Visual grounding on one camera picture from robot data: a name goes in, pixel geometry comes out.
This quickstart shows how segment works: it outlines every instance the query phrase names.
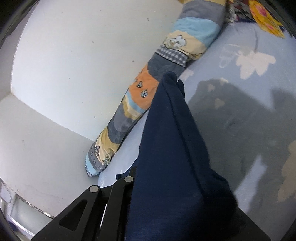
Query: checkered fabric patch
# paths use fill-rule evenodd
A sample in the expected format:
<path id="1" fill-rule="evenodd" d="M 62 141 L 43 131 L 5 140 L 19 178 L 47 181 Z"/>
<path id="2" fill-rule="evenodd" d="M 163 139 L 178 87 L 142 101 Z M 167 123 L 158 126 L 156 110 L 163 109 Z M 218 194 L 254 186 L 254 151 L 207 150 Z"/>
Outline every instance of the checkered fabric patch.
<path id="1" fill-rule="evenodd" d="M 172 61 L 178 65 L 186 67 L 186 61 L 187 61 L 188 57 L 186 56 L 186 54 L 184 54 L 178 50 L 168 49 L 165 47 L 165 45 L 161 45 L 157 49 L 156 53 L 159 54 L 160 56 L 168 59 L 169 61 Z"/>
<path id="2" fill-rule="evenodd" d="M 86 164 L 85 164 L 85 170 L 86 170 L 86 173 L 87 173 L 87 175 L 89 176 L 89 177 L 93 177 L 93 175 L 89 172 L 89 170 L 87 169 L 87 167 L 86 167 Z"/>

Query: white wall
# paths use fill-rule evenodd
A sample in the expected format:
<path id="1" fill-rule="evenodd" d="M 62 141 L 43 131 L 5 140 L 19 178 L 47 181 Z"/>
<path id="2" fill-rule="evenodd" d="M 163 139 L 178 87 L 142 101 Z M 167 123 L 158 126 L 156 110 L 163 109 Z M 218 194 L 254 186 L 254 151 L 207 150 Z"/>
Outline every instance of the white wall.
<path id="1" fill-rule="evenodd" d="M 10 93 L 11 85 L 11 70 L 13 66 L 13 59 L 17 48 L 18 41 L 22 31 L 33 12 L 33 9 L 26 17 L 18 24 L 16 29 L 4 41 L 0 49 L 0 100 Z"/>
<path id="2" fill-rule="evenodd" d="M 56 216 L 98 178 L 85 172 L 92 144 L 13 95 L 0 101 L 0 177 L 39 209 Z"/>
<path id="3" fill-rule="evenodd" d="M 181 8 L 177 0 L 41 0 L 15 54 L 12 93 L 95 140 Z"/>

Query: mattress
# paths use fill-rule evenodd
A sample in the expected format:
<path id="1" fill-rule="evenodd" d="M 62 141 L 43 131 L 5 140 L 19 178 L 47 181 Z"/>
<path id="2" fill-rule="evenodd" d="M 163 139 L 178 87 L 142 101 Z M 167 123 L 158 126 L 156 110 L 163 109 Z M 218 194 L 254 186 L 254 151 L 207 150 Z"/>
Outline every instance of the mattress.
<path id="1" fill-rule="evenodd" d="M 227 25 L 180 76 L 208 148 L 243 210 L 272 241 L 296 218 L 296 40 L 253 23 Z M 147 113 L 134 126 L 98 185 L 135 161 Z"/>

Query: black metal bracket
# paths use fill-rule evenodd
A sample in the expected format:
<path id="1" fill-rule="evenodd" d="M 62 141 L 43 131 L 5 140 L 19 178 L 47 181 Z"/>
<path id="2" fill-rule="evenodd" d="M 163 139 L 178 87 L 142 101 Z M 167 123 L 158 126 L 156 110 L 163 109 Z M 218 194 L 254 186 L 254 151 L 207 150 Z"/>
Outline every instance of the black metal bracket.
<path id="1" fill-rule="evenodd" d="M 123 241 L 135 173 L 133 167 L 113 186 L 91 186 L 32 241 Z"/>
<path id="2" fill-rule="evenodd" d="M 91 186 L 32 241 L 124 241 L 136 167 L 113 186 Z M 239 208 L 227 230 L 211 241 L 270 241 L 269 237 Z"/>

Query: yellow fabric patch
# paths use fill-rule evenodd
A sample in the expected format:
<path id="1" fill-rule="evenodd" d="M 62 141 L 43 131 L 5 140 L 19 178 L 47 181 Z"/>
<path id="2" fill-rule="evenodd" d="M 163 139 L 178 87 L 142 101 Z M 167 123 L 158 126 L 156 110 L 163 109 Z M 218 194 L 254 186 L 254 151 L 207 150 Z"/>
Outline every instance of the yellow fabric patch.
<path id="1" fill-rule="evenodd" d="M 218 3 L 218 4 L 223 5 L 223 6 L 226 5 L 226 0 L 204 0 L 204 1 L 215 2 L 215 3 Z"/>
<path id="2" fill-rule="evenodd" d="M 137 112 L 136 110 L 134 110 L 133 107 L 129 105 L 126 95 L 123 98 L 122 104 L 123 104 L 124 115 L 127 118 L 130 118 L 135 121 L 141 116 L 141 113 Z"/>
<path id="3" fill-rule="evenodd" d="M 207 49 L 207 47 L 202 42 L 200 42 L 193 36 L 189 35 L 188 33 L 182 32 L 180 30 L 176 30 L 173 33 L 169 33 L 163 44 L 167 48 L 171 49 L 171 39 L 175 39 L 177 36 L 182 36 L 182 38 L 186 40 L 186 45 L 178 47 L 177 50 L 186 54 L 189 59 L 199 59 Z"/>
<path id="4" fill-rule="evenodd" d="M 270 15 L 263 5 L 254 0 L 250 0 L 249 5 L 253 18 L 262 30 L 277 37 L 285 38 L 285 35 L 279 28 L 282 24 Z"/>
<path id="5" fill-rule="evenodd" d="M 97 156 L 97 158 L 103 165 L 109 165 L 112 156 L 119 148 L 119 144 L 115 144 L 110 141 L 107 127 L 102 131 L 98 140 L 96 141 L 96 146 L 97 145 L 100 147 L 99 156 Z"/>
<path id="6" fill-rule="evenodd" d="M 193 0 L 178 0 L 180 3 L 183 3 L 183 4 L 186 4 L 186 3 L 188 3 L 188 2 L 191 2 L 191 1 L 193 1 Z"/>

